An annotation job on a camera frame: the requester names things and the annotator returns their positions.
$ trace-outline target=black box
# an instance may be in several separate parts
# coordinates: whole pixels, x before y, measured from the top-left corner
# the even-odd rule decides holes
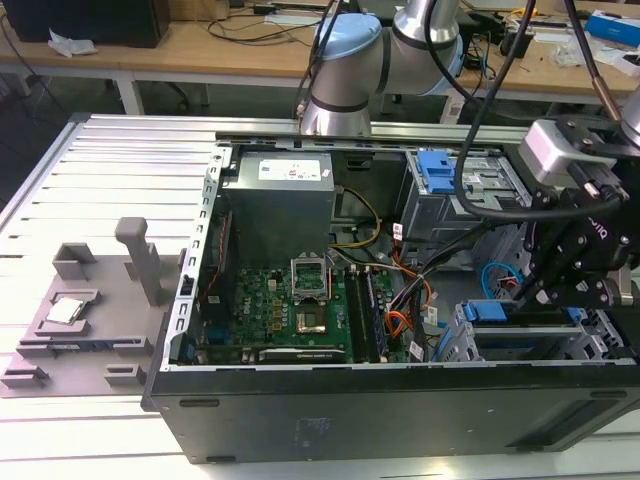
[[[49,29],[96,44],[154,48],[169,28],[168,0],[4,0],[23,42],[46,42]]]

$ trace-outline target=desk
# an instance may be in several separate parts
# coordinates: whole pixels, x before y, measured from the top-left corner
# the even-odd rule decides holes
[[[553,1],[539,0],[540,12],[554,13]],[[620,14],[634,14],[638,9],[633,5],[580,3],[582,9],[594,10],[598,7]],[[251,23],[256,23],[256,19],[235,18],[225,22],[225,25],[239,28]],[[243,34],[258,36],[278,29],[273,25],[257,25],[231,34],[238,37]],[[310,43],[312,30],[301,29],[292,34]],[[22,43],[13,32],[11,35],[19,51],[38,74],[114,80],[120,89],[126,113],[134,115],[144,114],[136,86],[138,80],[296,87],[309,57],[309,48],[300,43],[269,47],[239,45],[213,38],[202,26],[189,22],[173,22],[156,49],[98,46],[98,54],[72,59],[58,55],[45,44]],[[514,63],[499,98],[598,103],[586,68],[556,67],[551,61],[552,49],[552,45],[532,42],[527,56]],[[495,48],[490,64],[496,70],[502,64],[502,57]],[[611,90],[621,101],[635,90],[636,80],[608,65],[599,66]],[[2,38],[0,72],[16,74],[16,78],[28,73]],[[469,91],[475,88],[477,80],[474,72],[465,71],[460,77],[461,84]],[[25,88],[19,80],[16,82]],[[479,95],[484,93],[483,89],[478,92]],[[455,123],[463,102],[453,89],[447,92],[447,96],[449,99],[442,121]]]
[[[178,254],[192,231],[215,132],[249,129],[293,133],[296,126],[280,120],[113,115],[68,124],[0,214],[0,372],[55,275],[51,258],[61,242],[86,242],[99,255],[124,254],[113,239],[117,220],[140,215],[148,219],[147,240],[159,254]],[[467,130],[373,124],[374,135],[434,141],[464,138]],[[485,126],[479,138],[516,141],[525,133]],[[65,158],[69,150],[87,155]],[[140,151],[147,153],[143,159],[154,154],[155,162],[141,160]],[[640,474],[640,411],[558,454],[192,466],[160,415],[143,412],[139,402],[139,396],[0,399],[0,478],[513,480]],[[437,412],[425,405],[423,414]]]
[[[241,28],[257,23],[261,18],[234,18],[225,21],[224,25]],[[125,111],[130,115],[144,115],[136,85],[138,80],[203,85],[298,86],[309,59],[309,47],[306,45],[291,42],[276,46],[247,46],[214,38],[205,29],[205,23],[172,22],[157,48],[98,45],[97,54],[71,59],[57,54],[46,44],[20,42],[9,30],[12,41],[36,73],[114,80]],[[256,25],[229,35],[257,37],[277,31],[280,28],[274,25]],[[305,28],[291,32],[291,35],[311,44],[313,30]],[[0,72],[17,76],[29,73],[1,36]],[[23,93],[28,93],[24,91],[24,85],[21,88]]]
[[[564,15],[554,8],[555,0],[538,0],[537,8],[540,15]],[[640,7],[637,5],[618,5],[602,2],[579,2],[580,10],[606,10],[620,15],[638,15]],[[527,54],[521,60],[516,59],[505,78],[497,98],[511,100],[530,100],[541,102],[599,104],[596,93],[591,87],[591,78],[587,68],[561,68],[553,63],[551,54],[555,45],[531,42]],[[504,64],[504,57],[499,48],[491,47],[489,65],[496,72]],[[609,84],[609,88],[619,102],[626,98],[638,87],[638,80],[631,78],[619,70],[598,62],[600,73]],[[476,72],[463,70],[458,81],[469,92],[473,92],[478,84]],[[486,95],[486,87],[481,87],[477,96]],[[464,99],[453,88],[447,90],[447,104],[441,118],[441,123],[457,123]]]

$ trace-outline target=green circuit board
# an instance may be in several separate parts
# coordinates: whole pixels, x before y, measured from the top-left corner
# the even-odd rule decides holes
[[[353,361],[348,305],[342,270],[331,271],[327,302],[296,304],[292,295],[291,270],[243,269],[239,272],[234,321],[230,327],[231,345],[244,347],[337,348]],[[376,301],[381,308],[391,299],[391,277],[384,273],[373,276]],[[296,288],[322,287],[322,278],[312,269],[297,269]],[[314,319],[314,324],[301,325],[301,318]],[[390,353],[393,359],[400,359]]]

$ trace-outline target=floor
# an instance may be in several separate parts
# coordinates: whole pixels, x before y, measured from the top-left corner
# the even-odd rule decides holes
[[[66,122],[63,113],[45,94],[36,78],[29,98],[9,95],[0,101],[0,208],[12,197],[33,166],[53,142]],[[102,80],[43,78],[50,82],[49,89],[69,113],[123,113],[117,90],[107,88]],[[211,85],[211,104],[199,104],[196,85],[181,85],[192,105],[189,111],[181,111],[180,98],[166,84],[141,82],[140,90],[149,115],[198,115],[223,117],[287,118],[290,115],[294,90],[288,88],[244,87]],[[394,105],[393,112],[379,113],[380,97],[370,103],[371,117],[378,121],[437,123],[444,105],[444,97],[405,97],[401,105]],[[512,114],[544,114],[548,104],[528,102],[526,105],[503,101],[501,110]],[[460,123],[470,123],[473,108],[463,111]],[[501,117],[492,116],[487,123],[494,125],[518,125]]]

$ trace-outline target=ram slot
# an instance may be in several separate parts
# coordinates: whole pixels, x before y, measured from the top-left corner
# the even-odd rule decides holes
[[[368,361],[367,342],[362,318],[362,309],[358,296],[357,274],[345,272],[344,288],[347,294],[347,310],[349,311],[349,330],[351,331],[351,348],[354,363]]]
[[[358,301],[360,303],[360,311],[362,312],[362,321],[364,324],[367,356],[371,363],[380,363],[380,354],[378,353],[378,341],[376,336],[376,314],[378,313],[378,304],[376,302],[375,295],[371,292],[370,281],[371,275],[368,272],[360,272],[358,274]]]
[[[378,347],[378,357],[382,357],[387,350],[387,341],[384,338],[384,325],[382,324],[382,317],[380,315],[380,309],[378,308],[378,300],[373,288],[373,277],[370,272],[367,272],[366,276],[367,294],[369,295],[371,309],[373,312],[373,331],[376,338],[376,345]]]

